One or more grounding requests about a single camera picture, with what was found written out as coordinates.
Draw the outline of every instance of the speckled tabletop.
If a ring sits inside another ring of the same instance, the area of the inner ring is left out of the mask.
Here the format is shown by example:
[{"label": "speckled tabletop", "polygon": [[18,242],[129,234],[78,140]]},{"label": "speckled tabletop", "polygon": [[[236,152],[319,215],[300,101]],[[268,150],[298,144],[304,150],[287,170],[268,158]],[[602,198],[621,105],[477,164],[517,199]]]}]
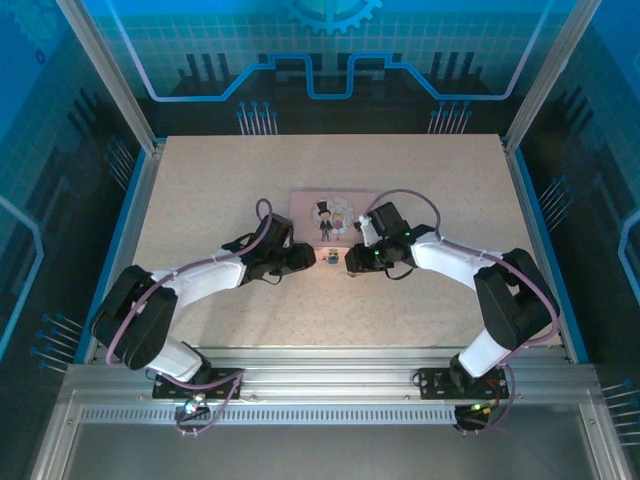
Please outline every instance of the speckled tabletop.
[{"label": "speckled tabletop", "polygon": [[[496,135],[170,137],[135,263],[179,266],[257,226],[267,197],[289,210],[292,190],[410,188],[439,206],[442,232],[487,249],[531,244]],[[424,202],[394,196],[411,225]],[[400,282],[350,278],[318,263],[278,286],[252,282],[194,304],[172,327],[193,345],[467,345],[482,329],[475,294],[432,272]]]}]

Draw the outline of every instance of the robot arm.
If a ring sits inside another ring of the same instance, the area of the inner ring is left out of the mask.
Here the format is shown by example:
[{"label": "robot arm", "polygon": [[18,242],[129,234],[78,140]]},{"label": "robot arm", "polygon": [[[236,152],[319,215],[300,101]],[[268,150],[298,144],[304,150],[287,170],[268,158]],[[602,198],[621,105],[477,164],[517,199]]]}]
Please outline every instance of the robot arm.
[{"label": "robot arm", "polygon": [[[293,225],[275,214],[260,243],[241,253],[266,225],[265,217],[255,233],[223,245],[212,256],[213,261],[198,262],[201,265],[186,271],[172,268],[147,272],[135,265],[125,269],[98,308],[91,333],[109,346],[132,306],[158,281],[173,273],[175,277],[156,287],[135,315],[114,353],[132,370],[150,368],[182,382],[200,383],[196,377],[207,378],[209,363],[192,347],[169,335],[171,325],[184,309],[215,292],[263,279],[266,274],[278,279],[315,263],[313,248],[306,243],[293,243]],[[218,262],[217,258],[227,259]]]},{"label": "robot arm", "polygon": [[473,384],[551,322],[549,311],[538,296],[492,258],[522,272],[559,313],[542,274],[524,250],[507,254],[484,251],[478,255],[478,250],[440,237],[426,225],[410,228],[392,203],[372,210],[360,220],[364,244],[356,245],[347,254],[349,272],[384,271],[403,262],[446,275],[478,295],[484,329],[451,360],[451,377],[460,389]]}]

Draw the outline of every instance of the blue edge trim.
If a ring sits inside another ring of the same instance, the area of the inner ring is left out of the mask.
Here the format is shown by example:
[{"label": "blue edge trim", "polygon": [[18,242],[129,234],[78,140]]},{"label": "blue edge trim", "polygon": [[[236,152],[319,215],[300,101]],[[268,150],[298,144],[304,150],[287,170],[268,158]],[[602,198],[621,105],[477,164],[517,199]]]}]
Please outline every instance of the blue edge trim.
[{"label": "blue edge trim", "polygon": [[91,341],[91,334],[89,333],[89,322],[95,315],[98,307],[102,303],[102,299],[107,293],[107,282],[109,281],[111,270],[114,267],[116,254],[118,253],[118,248],[120,247],[122,236],[124,234],[124,226],[127,223],[127,218],[129,218],[129,213],[133,204],[133,197],[135,196],[136,189],[138,188],[138,182],[140,181],[140,175],[142,174],[142,167],[145,164],[146,157],[147,155],[145,151],[140,149],[140,154],[138,155],[138,159],[136,161],[136,167],[133,170],[133,175],[131,176],[131,181],[129,182],[129,187],[127,188],[127,194],[124,197],[122,209],[120,210],[120,215],[118,216],[118,223],[116,223],[116,228],[113,232],[113,236],[111,237],[111,244],[109,245],[109,250],[107,251],[107,257],[104,260],[102,272],[100,273],[98,285],[96,286],[96,292],[93,295],[91,307],[89,307],[89,316],[85,321],[85,328],[82,331],[82,336],[80,337],[78,350],[76,350],[76,355],[73,359],[73,363],[84,363],[84,357],[89,348],[89,342]]},{"label": "blue edge trim", "polygon": [[[100,279],[98,280],[98,285],[96,287],[96,293],[93,296],[93,301],[91,302],[91,308],[89,309],[89,316],[86,321],[86,327],[88,327],[89,321],[95,314],[98,306],[100,306],[100,303],[104,298],[104,295],[106,294],[107,281],[109,280],[116,253],[122,240],[124,226],[126,224],[131,206],[133,204],[133,197],[138,186],[138,181],[140,180],[140,175],[142,172],[142,167],[145,163],[145,158],[145,152],[141,150],[140,155],[138,156],[138,161],[136,162],[136,168],[133,172],[131,182],[129,183],[127,195],[125,196],[124,203],[122,205],[122,210],[120,211],[120,216],[118,217],[118,223],[116,224],[115,231],[113,232],[111,245],[109,246],[109,251],[107,252],[107,257],[102,268],[102,273],[100,274]],[[540,238],[542,240],[542,248],[545,255],[547,256],[547,260],[551,268],[551,274],[553,275],[553,279],[556,283],[558,296],[560,297],[558,300],[560,302],[560,305],[562,306],[562,310],[564,311],[567,327],[569,329],[568,333],[571,336],[571,340],[576,352],[576,360],[578,363],[589,363],[589,356],[587,355],[587,350],[584,346],[582,335],[580,334],[580,328],[578,327],[578,322],[576,320],[575,313],[573,312],[571,301],[569,300],[567,287],[565,286],[564,280],[562,278],[562,273],[560,272],[558,259],[556,258],[553,246],[551,245],[551,237],[549,236],[549,232],[547,231],[547,228],[545,226],[544,219],[542,217],[542,211],[540,210],[540,205],[538,205],[537,201],[533,201],[533,199],[536,198],[536,194],[535,190],[533,189],[533,183],[531,181],[531,176],[529,175],[529,170],[527,169],[527,165],[524,161],[524,156],[522,155],[520,148],[516,150],[516,160],[518,162],[518,167],[524,181],[527,197],[531,200],[531,207],[533,210],[534,220],[536,222],[536,228],[540,232]],[[85,328],[82,332],[82,338],[80,339],[80,344],[78,345],[78,351],[76,352],[74,363],[83,363],[84,356],[87,352],[87,349],[89,348],[90,339],[91,335],[89,334],[89,329]]]},{"label": "blue edge trim", "polygon": [[576,315],[573,311],[573,307],[571,306],[571,300],[569,300],[569,293],[567,292],[567,287],[564,283],[564,279],[562,278],[562,273],[560,272],[558,258],[556,257],[556,253],[553,250],[551,237],[549,236],[547,226],[544,223],[544,217],[542,216],[542,210],[540,210],[540,205],[536,200],[536,192],[533,189],[533,182],[531,181],[531,176],[529,175],[529,169],[527,168],[527,164],[524,161],[524,156],[522,155],[520,147],[516,149],[515,153],[516,160],[518,162],[518,168],[520,169],[522,180],[527,192],[527,197],[531,202],[531,209],[533,210],[533,217],[536,222],[536,228],[538,232],[540,232],[542,249],[544,250],[544,254],[547,257],[547,261],[549,262],[553,280],[556,283],[556,289],[558,291],[559,297],[558,301],[560,302],[560,306],[562,308],[562,311],[564,312],[567,328],[569,329],[569,332],[567,333],[571,336],[573,348],[576,352],[576,361],[578,363],[589,363],[589,355],[587,355],[587,349],[585,348],[584,341],[582,340],[580,327],[578,327],[578,321],[576,320]]}]

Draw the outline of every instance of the gray floor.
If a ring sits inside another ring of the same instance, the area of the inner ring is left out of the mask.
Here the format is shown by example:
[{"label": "gray floor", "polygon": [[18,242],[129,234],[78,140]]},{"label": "gray floor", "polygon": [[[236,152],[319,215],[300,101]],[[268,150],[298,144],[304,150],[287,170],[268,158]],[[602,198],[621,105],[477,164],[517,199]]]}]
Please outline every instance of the gray floor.
[{"label": "gray floor", "polygon": [[571,411],[520,407],[501,432],[453,427],[170,427],[86,425],[66,480],[207,478],[540,480],[594,478]]}]

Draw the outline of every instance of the cartoon groom figure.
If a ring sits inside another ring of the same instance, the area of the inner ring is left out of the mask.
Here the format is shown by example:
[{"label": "cartoon groom figure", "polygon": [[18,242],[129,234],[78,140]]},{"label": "cartoon groom figure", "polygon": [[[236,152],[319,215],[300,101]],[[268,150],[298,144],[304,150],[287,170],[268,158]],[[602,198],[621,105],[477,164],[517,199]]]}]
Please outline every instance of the cartoon groom figure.
[{"label": "cartoon groom figure", "polygon": [[320,230],[322,231],[322,242],[331,241],[331,230],[333,229],[329,219],[331,212],[327,208],[327,202],[318,202],[318,215],[320,216]]}]

